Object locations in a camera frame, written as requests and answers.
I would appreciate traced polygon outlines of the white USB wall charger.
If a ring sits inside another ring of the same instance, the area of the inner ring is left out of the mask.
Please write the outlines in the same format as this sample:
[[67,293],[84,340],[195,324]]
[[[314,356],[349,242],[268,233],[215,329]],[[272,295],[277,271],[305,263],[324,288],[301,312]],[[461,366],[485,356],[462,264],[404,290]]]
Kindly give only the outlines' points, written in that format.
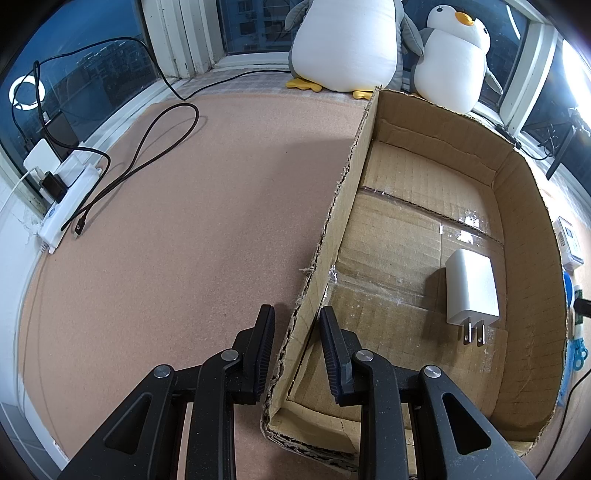
[[465,345],[486,344],[486,327],[500,319],[500,308],[491,259],[459,249],[446,261],[446,321],[462,329]]

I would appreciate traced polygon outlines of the cardboard box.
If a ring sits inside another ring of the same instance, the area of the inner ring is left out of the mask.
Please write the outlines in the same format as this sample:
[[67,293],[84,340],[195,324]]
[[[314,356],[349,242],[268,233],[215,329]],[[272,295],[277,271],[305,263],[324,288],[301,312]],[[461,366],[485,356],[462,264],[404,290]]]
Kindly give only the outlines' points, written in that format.
[[[492,263],[500,317],[483,346],[446,320],[445,267],[460,249]],[[470,117],[374,94],[280,347],[263,435],[355,471],[361,411],[329,392],[314,325],[325,305],[394,365],[441,367],[520,455],[554,415],[567,337],[559,248],[526,159]]]

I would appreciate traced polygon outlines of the blue round tape measure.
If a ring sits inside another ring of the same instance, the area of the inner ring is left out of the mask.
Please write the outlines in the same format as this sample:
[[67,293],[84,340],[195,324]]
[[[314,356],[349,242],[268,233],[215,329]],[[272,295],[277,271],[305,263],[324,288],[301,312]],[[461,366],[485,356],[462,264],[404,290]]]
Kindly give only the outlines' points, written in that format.
[[574,286],[571,276],[566,270],[563,270],[563,282],[565,287],[567,312],[571,313],[574,302]]

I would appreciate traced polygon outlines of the white card pack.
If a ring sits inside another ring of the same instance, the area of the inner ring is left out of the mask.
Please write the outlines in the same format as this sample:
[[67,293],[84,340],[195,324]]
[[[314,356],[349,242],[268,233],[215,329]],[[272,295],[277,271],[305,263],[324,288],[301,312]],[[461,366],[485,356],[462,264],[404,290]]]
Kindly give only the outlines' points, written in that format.
[[553,222],[553,228],[560,250],[562,266],[569,272],[574,272],[584,264],[583,250],[575,236],[573,225],[559,216]]

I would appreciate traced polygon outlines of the green glitter tube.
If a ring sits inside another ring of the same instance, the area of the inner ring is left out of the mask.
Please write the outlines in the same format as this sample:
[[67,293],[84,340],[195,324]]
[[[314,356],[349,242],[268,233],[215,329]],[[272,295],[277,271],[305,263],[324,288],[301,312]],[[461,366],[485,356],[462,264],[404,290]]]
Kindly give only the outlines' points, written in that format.
[[573,300],[573,311],[574,311],[574,326],[573,326],[573,338],[578,339],[583,337],[583,315],[579,312],[579,303],[583,298],[583,291],[578,285],[575,286],[574,300]]

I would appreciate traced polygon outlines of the blue plastic clip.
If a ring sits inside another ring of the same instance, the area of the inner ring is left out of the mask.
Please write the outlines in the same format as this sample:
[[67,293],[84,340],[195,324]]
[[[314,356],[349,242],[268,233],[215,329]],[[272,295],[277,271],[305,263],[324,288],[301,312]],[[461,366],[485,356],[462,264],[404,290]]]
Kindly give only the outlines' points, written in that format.
[[582,337],[570,339],[567,342],[566,363],[557,398],[557,405],[564,407],[566,404],[567,390],[574,372],[580,371],[585,363],[589,351]]

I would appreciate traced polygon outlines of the white power strip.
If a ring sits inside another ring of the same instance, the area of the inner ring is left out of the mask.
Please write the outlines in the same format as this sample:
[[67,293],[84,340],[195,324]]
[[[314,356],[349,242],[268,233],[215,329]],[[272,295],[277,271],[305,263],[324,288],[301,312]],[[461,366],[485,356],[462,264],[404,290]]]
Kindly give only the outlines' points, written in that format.
[[60,202],[54,202],[40,225],[38,236],[48,253],[58,248],[66,229],[65,222],[81,205],[83,198],[98,182],[101,168],[98,154],[74,151],[57,169],[56,176],[61,179],[67,191]]

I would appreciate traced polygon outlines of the black power adapter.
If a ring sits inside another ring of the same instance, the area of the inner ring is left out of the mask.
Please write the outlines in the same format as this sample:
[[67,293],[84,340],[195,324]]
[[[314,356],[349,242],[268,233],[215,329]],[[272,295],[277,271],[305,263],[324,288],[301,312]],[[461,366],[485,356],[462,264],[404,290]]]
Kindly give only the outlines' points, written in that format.
[[63,180],[48,171],[44,174],[40,181],[40,187],[49,195],[49,197],[57,203],[60,203],[65,197],[68,187]]

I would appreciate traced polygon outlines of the white power adapter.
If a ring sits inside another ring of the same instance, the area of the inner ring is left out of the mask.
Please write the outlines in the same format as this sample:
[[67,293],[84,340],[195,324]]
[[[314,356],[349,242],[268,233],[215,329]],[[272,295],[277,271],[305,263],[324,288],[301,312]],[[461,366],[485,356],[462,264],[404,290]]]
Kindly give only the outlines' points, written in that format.
[[60,164],[60,158],[44,138],[35,144],[23,161],[27,172],[37,171],[42,175],[47,172],[54,174]]

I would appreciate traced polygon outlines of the black stand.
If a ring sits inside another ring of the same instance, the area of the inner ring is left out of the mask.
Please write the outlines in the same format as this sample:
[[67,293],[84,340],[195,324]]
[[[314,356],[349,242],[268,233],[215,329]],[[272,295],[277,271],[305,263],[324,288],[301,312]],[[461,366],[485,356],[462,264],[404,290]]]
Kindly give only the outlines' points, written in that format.
[[545,174],[547,180],[550,180],[552,178],[552,176],[554,175],[554,173],[556,172],[556,170],[558,169],[558,167],[562,163],[562,160],[564,159],[564,156],[566,155],[566,152],[567,152],[572,140],[576,136],[577,131],[578,131],[578,127],[576,125],[572,124],[570,126],[570,130],[568,131],[558,152],[554,155],[554,160],[553,160],[552,164],[550,165],[550,167],[548,168],[548,170]]

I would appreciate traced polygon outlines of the small grey penguin plush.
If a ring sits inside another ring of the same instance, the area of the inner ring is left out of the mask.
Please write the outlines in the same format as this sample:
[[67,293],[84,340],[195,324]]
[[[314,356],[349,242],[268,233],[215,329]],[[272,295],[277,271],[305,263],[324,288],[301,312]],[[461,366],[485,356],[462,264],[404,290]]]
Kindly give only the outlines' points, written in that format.
[[499,95],[503,93],[487,63],[491,38],[480,19],[451,5],[437,5],[428,15],[421,37],[424,54],[412,72],[417,94],[466,114],[479,102],[484,85]]

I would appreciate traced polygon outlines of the large grey penguin plush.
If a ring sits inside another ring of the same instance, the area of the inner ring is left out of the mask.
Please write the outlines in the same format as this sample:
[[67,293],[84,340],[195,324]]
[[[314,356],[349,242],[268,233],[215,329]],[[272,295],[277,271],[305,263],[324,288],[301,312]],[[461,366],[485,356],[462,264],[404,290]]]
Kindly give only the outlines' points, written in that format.
[[400,1],[301,1],[283,30],[295,31],[287,62],[290,89],[328,89],[372,97],[377,87],[403,85],[404,53],[425,53],[425,40]]

